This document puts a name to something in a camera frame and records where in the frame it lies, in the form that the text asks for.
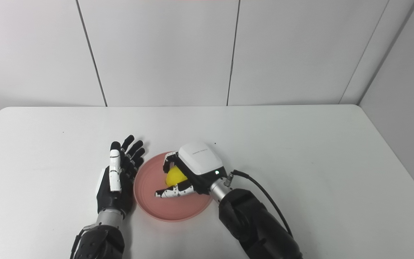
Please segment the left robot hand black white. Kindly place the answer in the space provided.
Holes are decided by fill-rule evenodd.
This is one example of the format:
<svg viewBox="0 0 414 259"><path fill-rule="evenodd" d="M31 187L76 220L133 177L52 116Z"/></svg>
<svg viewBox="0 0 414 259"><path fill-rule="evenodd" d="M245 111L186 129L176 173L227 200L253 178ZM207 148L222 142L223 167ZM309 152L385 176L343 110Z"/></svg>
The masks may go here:
<svg viewBox="0 0 414 259"><path fill-rule="evenodd" d="M102 174L100 186L97 191L97 212L107 209L118 210L125 218L133 206L133 186L139 168L144 163L145 149L142 140L135 141L133 135L129 135L123 143L114 141L110 151L118 151L120 159L117 173L120 182L120 190L110 189L110 167L107 166Z"/></svg>

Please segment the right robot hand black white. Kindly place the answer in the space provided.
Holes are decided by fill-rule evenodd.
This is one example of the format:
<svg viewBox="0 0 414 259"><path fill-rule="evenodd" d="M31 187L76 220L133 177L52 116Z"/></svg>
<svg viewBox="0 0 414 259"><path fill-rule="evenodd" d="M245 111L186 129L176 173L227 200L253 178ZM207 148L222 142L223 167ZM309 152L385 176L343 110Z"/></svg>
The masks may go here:
<svg viewBox="0 0 414 259"><path fill-rule="evenodd" d="M181 146L179 151L165 155L163 172L176 166L187 177L180 183L164 190L157 190L155 197L177 198L198 193L210 195L217 203L231 191L226 186L227 173L223 162L206 143L192 142Z"/></svg>

